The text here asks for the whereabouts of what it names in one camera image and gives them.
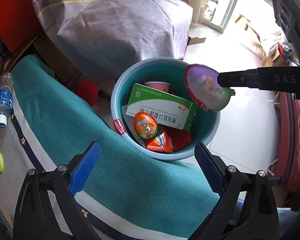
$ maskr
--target doorframe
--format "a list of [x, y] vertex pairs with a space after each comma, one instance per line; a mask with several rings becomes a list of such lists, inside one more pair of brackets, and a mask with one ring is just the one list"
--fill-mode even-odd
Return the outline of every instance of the doorframe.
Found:
[[235, 5], [237, 4], [237, 1], [238, 0], [230, 0], [230, 3], [228, 5], [228, 7], [226, 9], [226, 13], [225, 13], [226, 17], [223, 18], [220, 26], [215, 25], [212, 22], [207, 21], [207, 20], [203, 20], [202, 23], [205, 24], [205, 25], [207, 25], [207, 26], [209, 26], [209, 27], [211, 27], [211, 28], [213, 28], [213, 29], [215, 29], [215, 30], [217, 30], [220, 33], [223, 33], [224, 30], [225, 30], [225, 28], [226, 28], [226, 26], [228, 25], [228, 22], [229, 22], [231, 16], [232, 16], [232, 13], [234, 11]]

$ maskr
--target pink paper cup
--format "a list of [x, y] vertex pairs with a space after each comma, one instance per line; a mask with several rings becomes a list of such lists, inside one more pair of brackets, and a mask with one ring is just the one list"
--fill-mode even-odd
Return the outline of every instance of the pink paper cup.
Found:
[[170, 84], [166, 82], [160, 82], [160, 81], [151, 81], [151, 82], [145, 82], [145, 86], [160, 90], [162, 92], [169, 93]]

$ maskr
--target teal towel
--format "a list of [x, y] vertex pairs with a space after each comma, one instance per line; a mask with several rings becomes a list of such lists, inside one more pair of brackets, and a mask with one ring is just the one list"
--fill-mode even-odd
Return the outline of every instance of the teal towel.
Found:
[[134, 225], [190, 237], [219, 199], [201, 170], [143, 154], [45, 68], [37, 57], [28, 55], [11, 73], [24, 116], [52, 161], [69, 163], [97, 141], [101, 156], [84, 191]]

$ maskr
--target blue gripper pad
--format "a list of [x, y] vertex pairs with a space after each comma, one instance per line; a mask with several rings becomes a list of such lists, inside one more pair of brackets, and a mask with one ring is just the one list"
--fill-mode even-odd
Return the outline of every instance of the blue gripper pad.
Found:
[[72, 196], [82, 191], [101, 154], [100, 145], [95, 142], [82, 158], [70, 178], [69, 190]]
[[209, 155], [207, 150], [200, 143], [197, 143], [194, 147], [194, 157], [205, 175], [212, 191], [219, 195], [222, 194], [225, 190], [223, 186], [222, 173], [212, 160], [211, 155]]

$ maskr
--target light blue bucket rim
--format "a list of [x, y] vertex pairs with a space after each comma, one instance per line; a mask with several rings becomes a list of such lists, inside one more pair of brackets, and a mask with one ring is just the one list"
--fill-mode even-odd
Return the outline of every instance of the light blue bucket rim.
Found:
[[[115, 96], [111, 97], [111, 115], [112, 115], [113, 121], [115, 121], [117, 119], [119, 119], [121, 121], [121, 119], [119, 118], [117, 107], [116, 107], [118, 104], [118, 97], [117, 97], [118, 90], [123, 85], [123, 83], [126, 81], [126, 77], [130, 76], [137, 69], [144, 67], [144, 65], [147, 65], [147, 63], [149, 63], [149, 65], [150, 65], [150, 63], [151, 63], [151, 65], [175, 63], [177, 66], [180, 66], [183, 68], [186, 68], [189, 65], [188, 63], [181, 61], [179, 59], [167, 58], [167, 57], [156, 57], [156, 58], [150, 58], [150, 59], [140, 61], [140, 62], [134, 64], [133, 66], [131, 66], [130, 68], [128, 68], [117, 80], [117, 82], [114, 86], [113, 92], [112, 92], [112, 95], [115, 95]], [[208, 136], [202, 141], [204, 143], [204, 145], [208, 145], [208, 143], [212, 141], [213, 137], [215, 136], [215, 134], [217, 132], [217, 129], [218, 129], [219, 123], [220, 123], [220, 112], [215, 113], [212, 123], [213, 123], [213, 125], [211, 126]], [[124, 133], [121, 136], [123, 138], [125, 138], [129, 143], [131, 143], [134, 147], [136, 147], [137, 149], [142, 151], [143, 153], [145, 153], [145, 154], [149, 155], [150, 157], [157, 159], [157, 160], [177, 161], [177, 160], [186, 159], [186, 158], [194, 155], [194, 148], [192, 148], [188, 151], [185, 151], [185, 152], [173, 153], [173, 154], [164, 154], [164, 153], [157, 153], [157, 152], [149, 151], [146, 148], [142, 147], [140, 144], [138, 144], [133, 138], [131, 138], [129, 136], [128, 133]]]

